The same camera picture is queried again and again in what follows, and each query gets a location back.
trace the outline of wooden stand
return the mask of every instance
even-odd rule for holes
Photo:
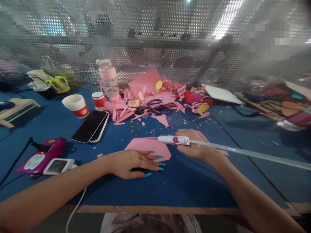
[[[13,99],[10,99],[9,101],[13,102],[15,104],[15,106],[13,108],[5,109],[5,110],[0,112],[0,124],[6,126],[8,128],[13,128],[14,127],[14,125],[12,125],[10,123],[12,120],[15,120],[16,118],[20,117],[25,112],[28,112],[30,109],[34,108],[35,106],[41,107],[39,104],[37,104],[36,101],[34,101],[32,99],[13,98]],[[25,108],[25,107],[27,107],[27,106],[29,106],[31,104],[33,105],[32,107],[26,109],[25,111],[22,111],[23,108]],[[9,116],[17,113],[18,111],[22,111],[22,112],[20,114],[18,114],[16,117],[10,119],[9,121],[5,120]]]

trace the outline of glue stick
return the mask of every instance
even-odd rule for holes
[[[173,136],[173,135],[159,136],[158,141],[164,142],[165,144],[179,144],[186,146],[190,145],[189,138],[186,136]]]

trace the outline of red paper cup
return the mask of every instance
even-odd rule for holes
[[[104,96],[104,93],[102,92],[94,92],[92,94],[92,98],[95,104],[95,108],[97,111],[105,111],[104,104],[107,101],[106,97]]]
[[[82,95],[67,96],[62,100],[62,103],[78,118],[86,118],[90,114]]]

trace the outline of hand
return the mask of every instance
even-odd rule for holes
[[[159,170],[159,164],[154,162],[155,155],[150,155],[147,151],[123,150],[103,156],[108,163],[108,173],[115,174],[123,179],[137,179],[149,177],[152,173],[132,171],[133,168],[145,168],[153,171]]]
[[[186,136],[191,140],[209,142],[207,138],[200,132],[194,129],[179,129],[176,136]],[[190,144],[190,146],[178,145],[177,149],[189,157],[203,160],[212,167],[218,163],[219,160],[227,159],[222,153],[214,147],[209,147],[199,144]]]

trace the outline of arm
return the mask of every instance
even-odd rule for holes
[[[134,179],[143,178],[144,173],[132,172],[132,168],[158,171],[158,163],[153,159],[155,156],[148,152],[124,150],[35,184],[0,203],[0,232],[30,230],[105,174]]]
[[[208,142],[201,132],[193,129],[180,129],[176,135]],[[210,164],[221,175],[243,216],[255,232],[305,232],[284,210],[239,172],[227,157],[215,148],[204,145],[189,147],[179,145],[178,150]]]

